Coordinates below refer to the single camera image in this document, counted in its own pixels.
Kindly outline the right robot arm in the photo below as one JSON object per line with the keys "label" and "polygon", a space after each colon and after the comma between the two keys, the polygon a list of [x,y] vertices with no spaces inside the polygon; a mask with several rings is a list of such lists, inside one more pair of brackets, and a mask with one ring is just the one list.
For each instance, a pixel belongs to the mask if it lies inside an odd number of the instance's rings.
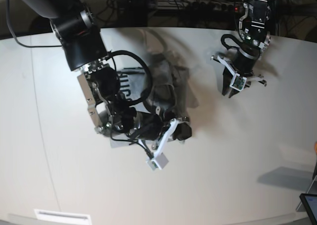
{"label": "right robot arm", "polygon": [[[103,43],[100,29],[89,8],[80,0],[22,0],[39,16],[49,20],[51,29],[60,41],[71,71],[87,67],[80,76],[80,86],[87,96],[88,110],[99,134],[113,141],[141,144],[153,141],[184,141],[192,136],[189,121],[177,118],[173,111],[139,112],[135,106],[146,103],[154,92],[151,69],[136,54],[129,51],[109,52]],[[140,68],[126,69],[130,75],[145,77],[139,85],[139,98],[129,100],[121,90],[116,67],[107,61],[116,56],[128,56]]]}

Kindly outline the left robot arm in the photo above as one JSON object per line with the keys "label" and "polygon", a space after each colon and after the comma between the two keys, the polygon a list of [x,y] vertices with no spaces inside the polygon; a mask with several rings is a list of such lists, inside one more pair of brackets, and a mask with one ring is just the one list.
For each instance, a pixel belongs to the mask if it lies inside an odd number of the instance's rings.
{"label": "left robot arm", "polygon": [[224,66],[222,95],[229,98],[235,96],[252,82],[259,82],[264,86],[267,81],[262,75],[254,75],[253,68],[270,44],[271,35],[267,29],[267,22],[271,18],[270,0],[245,0],[244,15],[239,19],[237,39],[232,34],[224,34],[221,44],[227,49],[234,49],[234,58],[218,54],[214,57]]}

